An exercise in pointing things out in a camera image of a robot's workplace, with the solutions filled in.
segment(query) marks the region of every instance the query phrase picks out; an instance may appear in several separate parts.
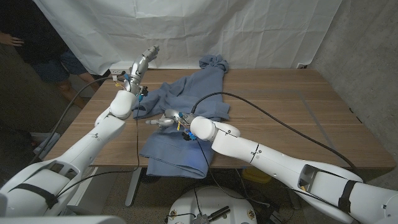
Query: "wooden table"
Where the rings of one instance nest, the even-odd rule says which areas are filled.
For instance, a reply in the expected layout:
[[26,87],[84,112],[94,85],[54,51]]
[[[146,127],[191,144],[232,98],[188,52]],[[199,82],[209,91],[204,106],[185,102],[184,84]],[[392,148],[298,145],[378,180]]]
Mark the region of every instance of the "wooden table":
[[[149,70],[142,85],[155,90],[163,82],[191,75],[196,70]],[[111,103],[120,87],[105,82],[50,151],[46,159],[64,153],[94,127],[94,121]],[[335,147],[359,169],[391,169],[396,163],[377,139],[365,128],[332,87],[316,70],[230,70],[223,91],[239,95],[276,118],[326,145]],[[241,137],[269,146],[289,156],[347,167],[326,149],[281,126],[250,105],[230,96],[231,119],[225,121],[241,131]],[[121,135],[108,143],[94,166],[136,166],[136,122],[132,117]],[[139,120],[139,148],[157,128]],[[148,160],[140,157],[140,166]],[[248,163],[216,153],[211,167],[242,168]]]

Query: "person's hand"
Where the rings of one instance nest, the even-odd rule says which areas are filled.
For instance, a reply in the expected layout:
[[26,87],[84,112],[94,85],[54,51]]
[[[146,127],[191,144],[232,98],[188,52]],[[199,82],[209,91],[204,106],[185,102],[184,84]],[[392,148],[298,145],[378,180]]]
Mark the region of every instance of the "person's hand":
[[3,34],[0,32],[0,43],[20,47],[24,44],[24,40],[18,37],[13,37],[11,34]]

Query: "gray wall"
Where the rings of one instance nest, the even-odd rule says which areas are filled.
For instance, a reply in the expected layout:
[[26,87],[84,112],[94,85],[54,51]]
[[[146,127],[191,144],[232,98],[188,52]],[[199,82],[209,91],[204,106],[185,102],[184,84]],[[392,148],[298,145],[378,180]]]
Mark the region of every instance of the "gray wall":
[[[309,67],[329,81],[397,161],[398,1],[343,0]],[[397,190],[397,176],[395,169],[371,183]]]
[[0,120],[12,128],[48,132],[67,101],[41,81],[15,49],[0,44]]

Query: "blue cloth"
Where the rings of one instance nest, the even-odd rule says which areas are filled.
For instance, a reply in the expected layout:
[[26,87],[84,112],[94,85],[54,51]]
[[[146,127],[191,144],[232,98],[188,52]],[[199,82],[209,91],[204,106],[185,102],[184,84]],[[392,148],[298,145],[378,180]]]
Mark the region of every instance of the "blue cloth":
[[[164,113],[166,109],[190,113],[200,98],[222,91],[224,73],[228,71],[227,61],[220,55],[207,55],[200,60],[200,67],[203,70],[172,84],[163,83],[158,90],[150,91],[139,104],[134,105],[134,117],[147,118]],[[222,96],[215,95],[199,103],[195,114],[220,121],[221,118],[229,119],[228,110],[229,105],[223,103]],[[156,130],[149,136],[140,151],[141,156],[149,158],[147,175],[206,177],[208,166],[198,143],[184,140],[182,130],[183,127],[177,131],[175,124],[165,130]],[[199,142],[210,163],[214,154],[211,142]]]

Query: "electrical outlet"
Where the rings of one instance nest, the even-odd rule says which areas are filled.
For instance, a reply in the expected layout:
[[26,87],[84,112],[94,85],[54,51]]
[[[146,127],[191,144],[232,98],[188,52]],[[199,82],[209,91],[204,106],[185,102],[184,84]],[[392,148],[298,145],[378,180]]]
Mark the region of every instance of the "electrical outlet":
[[118,62],[114,63],[110,66],[109,71],[111,71],[112,75],[120,75],[123,71],[127,74],[131,71],[132,62]]
[[109,71],[111,71],[112,75],[120,75],[123,71],[127,73],[126,69],[109,69]]

